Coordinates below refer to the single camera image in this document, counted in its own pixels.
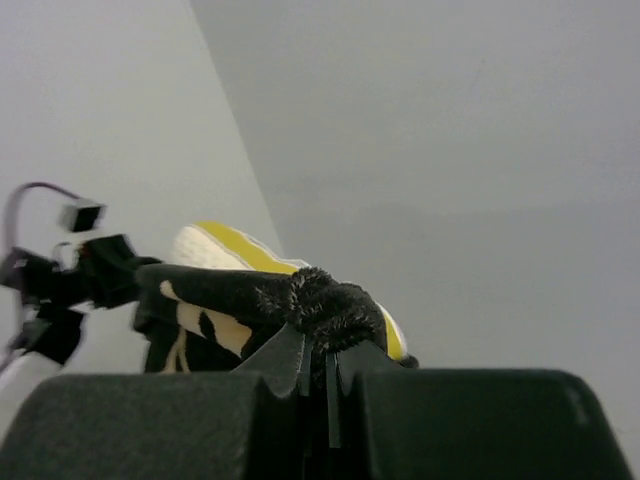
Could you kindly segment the black pillowcase with beige flowers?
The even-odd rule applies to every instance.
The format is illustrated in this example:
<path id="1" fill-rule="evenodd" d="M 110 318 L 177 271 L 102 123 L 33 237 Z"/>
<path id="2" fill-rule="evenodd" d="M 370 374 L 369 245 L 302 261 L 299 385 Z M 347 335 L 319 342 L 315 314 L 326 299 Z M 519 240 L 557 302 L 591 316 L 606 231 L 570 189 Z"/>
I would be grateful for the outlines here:
<path id="1" fill-rule="evenodd" d="M 312 340 L 314 369 L 325 354 L 363 340 L 405 368 L 419 365 L 397 346 L 398 330 L 368 292 L 317 267 L 274 273 L 159 263 L 142 267 L 136 281 L 133 328 L 148 342 L 147 373 L 233 370 L 285 325 Z"/>

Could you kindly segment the white pillow with yellow edge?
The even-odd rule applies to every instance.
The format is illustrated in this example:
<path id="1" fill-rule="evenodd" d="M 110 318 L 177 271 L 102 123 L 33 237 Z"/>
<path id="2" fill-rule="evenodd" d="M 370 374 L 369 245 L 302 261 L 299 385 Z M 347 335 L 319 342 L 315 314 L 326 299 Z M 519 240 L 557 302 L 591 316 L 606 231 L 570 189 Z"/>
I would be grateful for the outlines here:
<path id="1" fill-rule="evenodd" d="M 170 258 L 178 265 L 214 271 L 293 274 L 309 265 L 304 260 L 281 258 L 254 237 L 215 221 L 183 227 L 175 238 Z M 187 358 L 188 333 L 219 346 L 223 353 L 231 354 L 235 360 L 249 355 L 252 340 L 257 341 L 258 345 L 264 343 L 258 339 L 258 327 L 246 326 L 233 316 L 198 306 L 193 300 L 185 300 L 176 293 L 176 288 L 177 284 L 173 281 L 164 281 L 160 287 L 162 293 L 178 302 L 177 323 L 181 328 L 171 348 L 168 369 L 176 364 L 184 371 L 196 369 L 195 364 Z"/>

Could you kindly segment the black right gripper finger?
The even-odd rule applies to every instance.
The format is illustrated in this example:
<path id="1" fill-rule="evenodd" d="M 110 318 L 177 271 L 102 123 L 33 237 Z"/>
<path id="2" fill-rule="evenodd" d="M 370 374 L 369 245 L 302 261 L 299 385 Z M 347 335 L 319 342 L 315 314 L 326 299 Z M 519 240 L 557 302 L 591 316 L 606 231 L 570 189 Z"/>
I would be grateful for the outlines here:
<path id="1" fill-rule="evenodd" d="M 341 479 L 629 479 L 598 397 L 553 369 L 409 369 L 364 342 L 326 358 Z"/>

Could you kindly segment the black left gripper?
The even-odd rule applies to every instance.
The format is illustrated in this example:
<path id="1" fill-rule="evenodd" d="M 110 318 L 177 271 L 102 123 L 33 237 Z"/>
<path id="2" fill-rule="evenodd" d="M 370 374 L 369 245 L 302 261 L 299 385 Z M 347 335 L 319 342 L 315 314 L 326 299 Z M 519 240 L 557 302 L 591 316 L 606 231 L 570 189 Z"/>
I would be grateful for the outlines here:
<path id="1" fill-rule="evenodd" d="M 1 285 L 17 293 L 13 356 L 75 309 L 114 309 L 139 295 L 136 272 L 158 264 L 122 234 L 75 247 L 75 263 L 14 247 Z M 296 479 L 297 386 L 304 339 L 282 331 L 231 372 L 59 375 L 21 404 L 1 447 L 5 479 Z"/>

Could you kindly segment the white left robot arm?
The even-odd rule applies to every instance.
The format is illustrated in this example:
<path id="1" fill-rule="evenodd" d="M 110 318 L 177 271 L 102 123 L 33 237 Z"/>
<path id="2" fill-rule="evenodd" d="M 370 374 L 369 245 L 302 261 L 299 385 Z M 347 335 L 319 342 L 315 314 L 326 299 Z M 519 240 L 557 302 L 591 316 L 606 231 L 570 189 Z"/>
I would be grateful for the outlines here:
<path id="1" fill-rule="evenodd" d="M 30 347 L 1 373 L 5 479 L 297 479 L 300 347 L 281 325 L 262 326 L 254 286 L 299 265 L 215 222 L 183 228 L 167 264 L 136 269 L 121 236 L 86 242 L 65 272 L 28 271 L 41 297 L 69 288 L 55 309 L 80 337 L 74 305 L 96 300 L 89 271 L 106 279 L 104 304 L 137 302 L 152 335 L 135 375 L 65 376 Z"/>

